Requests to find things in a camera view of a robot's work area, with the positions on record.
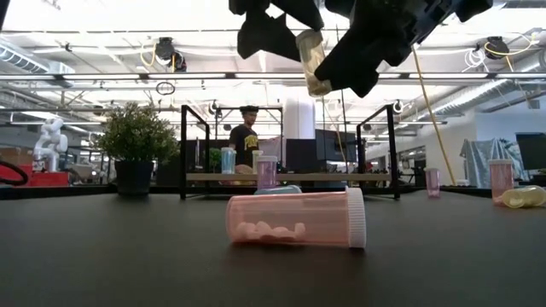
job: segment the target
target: pink plastic container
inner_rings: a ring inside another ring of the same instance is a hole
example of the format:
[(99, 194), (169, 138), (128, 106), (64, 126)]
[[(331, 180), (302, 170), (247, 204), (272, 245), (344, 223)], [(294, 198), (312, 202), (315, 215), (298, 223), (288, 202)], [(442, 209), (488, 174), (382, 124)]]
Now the pink plastic container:
[(504, 206), (502, 194), (514, 188), (514, 174), (511, 159), (489, 160), (491, 172), (491, 194), (495, 206)]
[(427, 193), (428, 198), (440, 197), (440, 171), (435, 168), (425, 169), (427, 177)]
[(234, 196), (226, 229), (233, 242), (365, 248), (362, 191)]
[(274, 188), (276, 186), (276, 162), (275, 156), (259, 156), (258, 165), (258, 190), (262, 188)]

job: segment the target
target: black table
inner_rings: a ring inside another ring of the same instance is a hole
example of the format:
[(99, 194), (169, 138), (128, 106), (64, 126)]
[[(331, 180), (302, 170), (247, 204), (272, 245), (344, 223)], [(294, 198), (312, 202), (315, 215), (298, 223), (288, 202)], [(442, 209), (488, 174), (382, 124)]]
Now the black table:
[(231, 246), (225, 200), (0, 202), (0, 306), (545, 306), (546, 210), (366, 200), (368, 248)]

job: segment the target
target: black t-shirt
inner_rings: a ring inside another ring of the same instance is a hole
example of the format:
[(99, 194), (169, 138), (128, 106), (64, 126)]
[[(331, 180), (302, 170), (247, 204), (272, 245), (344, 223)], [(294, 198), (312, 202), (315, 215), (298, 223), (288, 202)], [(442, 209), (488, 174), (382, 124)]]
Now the black t-shirt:
[(253, 150), (258, 150), (258, 134), (245, 125), (238, 125), (229, 134), (229, 144), (235, 144), (236, 165), (253, 166)]

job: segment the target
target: white bottle cap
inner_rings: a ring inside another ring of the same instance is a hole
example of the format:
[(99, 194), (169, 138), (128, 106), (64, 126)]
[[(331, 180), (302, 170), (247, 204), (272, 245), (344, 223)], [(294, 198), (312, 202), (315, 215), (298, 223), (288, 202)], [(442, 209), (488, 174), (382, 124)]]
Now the white bottle cap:
[(366, 211), (360, 188), (346, 187), (347, 214), (349, 215), (349, 247), (366, 247)]
[(276, 156), (259, 156), (256, 160), (258, 162), (277, 162)]

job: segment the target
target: pink pill bottle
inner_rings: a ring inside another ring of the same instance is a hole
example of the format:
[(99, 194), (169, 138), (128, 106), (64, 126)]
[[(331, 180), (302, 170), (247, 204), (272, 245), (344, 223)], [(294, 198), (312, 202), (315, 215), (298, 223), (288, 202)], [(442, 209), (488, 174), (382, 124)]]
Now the pink pill bottle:
[(234, 196), (226, 229), (235, 243), (365, 248), (362, 191)]

